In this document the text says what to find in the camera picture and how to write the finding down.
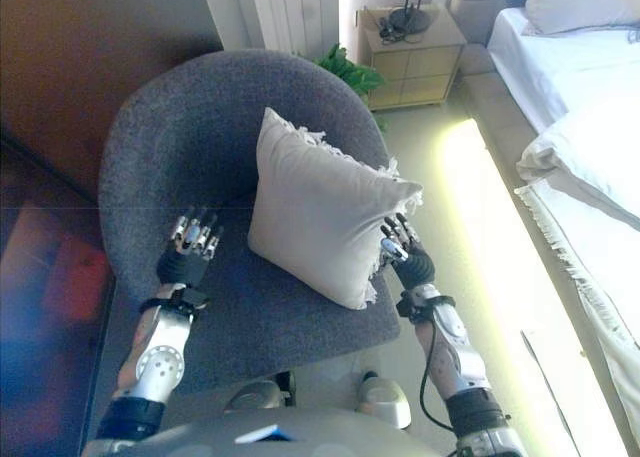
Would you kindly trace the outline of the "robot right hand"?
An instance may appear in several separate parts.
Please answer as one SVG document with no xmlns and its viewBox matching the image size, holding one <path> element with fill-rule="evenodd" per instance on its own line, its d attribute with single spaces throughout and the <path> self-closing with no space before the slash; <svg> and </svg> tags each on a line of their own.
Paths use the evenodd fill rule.
<svg viewBox="0 0 640 457">
<path fill-rule="evenodd" d="M 404 289 L 410 291 L 432 284 L 435 281 L 434 263 L 406 217 L 401 213 L 387 216 L 380 229 L 384 234 L 382 252 Z"/>
</svg>

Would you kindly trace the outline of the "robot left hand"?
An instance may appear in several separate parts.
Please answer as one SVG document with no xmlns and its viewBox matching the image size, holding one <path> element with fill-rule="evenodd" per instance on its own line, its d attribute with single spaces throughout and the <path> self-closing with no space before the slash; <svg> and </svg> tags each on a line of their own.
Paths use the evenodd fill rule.
<svg viewBox="0 0 640 457">
<path fill-rule="evenodd" d="M 177 218 L 156 267 L 161 284 L 200 285 L 224 232 L 217 220 L 207 207 L 190 207 Z"/>
</svg>

